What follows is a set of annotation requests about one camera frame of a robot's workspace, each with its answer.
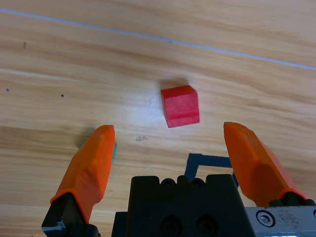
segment wood grain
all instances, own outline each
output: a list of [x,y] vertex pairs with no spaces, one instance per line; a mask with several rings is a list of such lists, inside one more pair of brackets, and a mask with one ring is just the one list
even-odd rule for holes
[[[43,236],[73,154],[102,124],[118,144],[91,217],[103,236],[127,210],[133,176],[175,179],[190,152],[227,156],[225,121],[254,130],[316,199],[314,71],[6,13],[0,32],[0,236]],[[186,83],[201,123],[169,129],[160,89]]]
[[311,0],[1,0],[0,6],[316,66]]

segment red cube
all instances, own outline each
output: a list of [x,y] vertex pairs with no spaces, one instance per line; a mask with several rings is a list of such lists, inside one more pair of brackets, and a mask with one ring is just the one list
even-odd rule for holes
[[198,93],[185,85],[161,90],[168,127],[179,127],[199,122]]

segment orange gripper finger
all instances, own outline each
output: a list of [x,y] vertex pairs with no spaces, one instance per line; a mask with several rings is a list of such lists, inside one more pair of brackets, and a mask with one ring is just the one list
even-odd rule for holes
[[72,158],[52,203],[65,193],[73,194],[85,223],[93,206],[104,196],[114,151],[113,125],[97,128]]
[[294,192],[306,199],[292,181],[282,164],[247,127],[234,122],[224,124],[229,158],[242,193],[257,206],[269,206]]

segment wooden table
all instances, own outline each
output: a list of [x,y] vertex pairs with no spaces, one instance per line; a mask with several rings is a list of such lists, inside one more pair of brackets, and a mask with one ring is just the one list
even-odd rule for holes
[[[44,236],[50,198],[102,124],[118,145],[91,217],[104,237],[133,176],[175,179],[189,153],[227,156],[225,121],[255,131],[316,199],[315,10],[309,0],[0,0],[0,236]],[[160,90],[185,84],[201,122],[170,129]]]

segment blue object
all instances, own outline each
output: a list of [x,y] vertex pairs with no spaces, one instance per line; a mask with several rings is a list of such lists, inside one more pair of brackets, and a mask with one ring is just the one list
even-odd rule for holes
[[112,163],[114,163],[115,155],[117,154],[117,148],[118,148],[118,146],[115,143],[114,144],[114,150],[113,150],[113,156],[112,156]]

